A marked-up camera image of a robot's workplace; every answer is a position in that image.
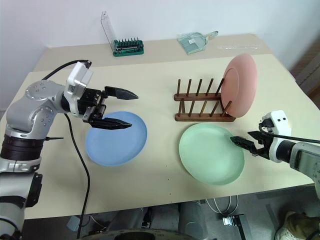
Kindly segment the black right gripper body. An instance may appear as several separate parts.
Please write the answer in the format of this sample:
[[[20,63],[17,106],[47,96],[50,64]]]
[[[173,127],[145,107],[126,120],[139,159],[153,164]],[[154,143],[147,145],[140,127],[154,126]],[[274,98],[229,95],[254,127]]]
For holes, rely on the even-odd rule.
[[[269,152],[270,152],[272,140],[271,139],[264,139],[264,140],[260,139],[260,140],[258,140],[258,143],[260,145],[262,145],[262,148],[255,149],[254,152],[252,153],[252,155],[255,157],[260,156],[265,159],[270,159]]]

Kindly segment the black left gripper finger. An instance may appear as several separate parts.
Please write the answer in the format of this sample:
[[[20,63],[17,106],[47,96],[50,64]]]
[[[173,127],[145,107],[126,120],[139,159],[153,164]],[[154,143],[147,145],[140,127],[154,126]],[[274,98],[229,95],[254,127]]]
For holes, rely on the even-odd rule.
[[[131,123],[115,119],[115,118],[92,118],[89,124],[93,128],[104,129],[104,130],[119,130],[126,129],[132,126]]]
[[[135,93],[129,90],[111,86],[104,87],[104,95],[106,98],[115,97],[120,100],[135,100],[139,98]]]

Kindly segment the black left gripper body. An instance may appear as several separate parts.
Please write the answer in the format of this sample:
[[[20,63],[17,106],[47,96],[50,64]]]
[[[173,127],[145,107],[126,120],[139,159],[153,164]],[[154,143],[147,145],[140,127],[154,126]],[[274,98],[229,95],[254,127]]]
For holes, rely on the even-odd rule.
[[[86,88],[77,101],[77,109],[82,121],[91,123],[96,119],[102,119],[106,110],[105,99],[104,90]]]

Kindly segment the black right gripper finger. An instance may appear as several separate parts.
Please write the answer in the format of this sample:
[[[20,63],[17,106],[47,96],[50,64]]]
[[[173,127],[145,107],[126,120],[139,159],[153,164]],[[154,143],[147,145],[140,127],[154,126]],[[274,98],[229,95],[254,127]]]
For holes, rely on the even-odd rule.
[[[265,144],[265,135],[261,131],[249,131],[248,134],[257,140],[260,145]]]
[[[250,153],[256,153],[257,148],[255,146],[255,143],[253,141],[247,140],[244,137],[241,136],[232,136],[230,137],[230,140],[238,147],[243,148]]]

